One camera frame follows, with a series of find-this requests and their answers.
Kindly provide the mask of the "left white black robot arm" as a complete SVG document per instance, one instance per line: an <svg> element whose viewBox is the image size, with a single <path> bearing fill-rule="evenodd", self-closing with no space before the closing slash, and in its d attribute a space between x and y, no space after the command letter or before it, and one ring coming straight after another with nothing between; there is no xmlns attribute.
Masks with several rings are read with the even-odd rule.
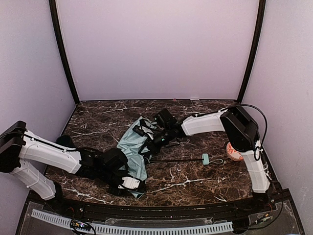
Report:
<svg viewBox="0 0 313 235"><path fill-rule="evenodd" d="M17 121L0 135L1 172L15 176L46 201L62 198L61 186L47 179L30 161L99 179L110 186L113 195L126 190L139 197L145 191L145 180L131 175L131 164L122 150L75 148L69 136L61 136L53 143L27 130L25 122Z"/></svg>

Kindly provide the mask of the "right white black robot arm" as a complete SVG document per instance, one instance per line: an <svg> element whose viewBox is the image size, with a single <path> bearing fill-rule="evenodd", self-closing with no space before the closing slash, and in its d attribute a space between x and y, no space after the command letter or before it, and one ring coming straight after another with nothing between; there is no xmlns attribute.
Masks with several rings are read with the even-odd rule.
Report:
<svg viewBox="0 0 313 235"><path fill-rule="evenodd" d="M160 152L174 139L185 138L201 133L223 131L231 146L238 151L249 172L254 193L266 193L270 186L269 176L261 159L262 143L259 127L244 105L234 105L207 114L191 115L178 121L167 109L154 116L161 131L152 130L140 124L134 131L146 136L139 149L143 156Z"/></svg>

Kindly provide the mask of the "mint and black folding umbrella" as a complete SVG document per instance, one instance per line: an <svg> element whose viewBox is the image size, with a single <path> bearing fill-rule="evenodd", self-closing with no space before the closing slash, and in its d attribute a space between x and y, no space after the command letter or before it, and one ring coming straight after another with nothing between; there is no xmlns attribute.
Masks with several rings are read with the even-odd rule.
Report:
<svg viewBox="0 0 313 235"><path fill-rule="evenodd" d="M122 136L121 140L117 144L117 148L122 151L122 153L127 158L126 166L121 167L121 170L125 170L127 176L140 179L142 182L146 182L147 172L146 165L147 164L160 164L160 163L184 163L184 162L202 162L203 165L210 164L208 154L203 154L202 157L198 160L196 159L171 159L171 160L152 160L151 159L143 159L141 155L139 155L138 151L142 144L150 139L147 136L140 136L139 134L133 131L133 128L136 125L143 125L149 127L153 130L153 132L157 129L157 123L152 122L146 118L139 117L125 132Z"/></svg>

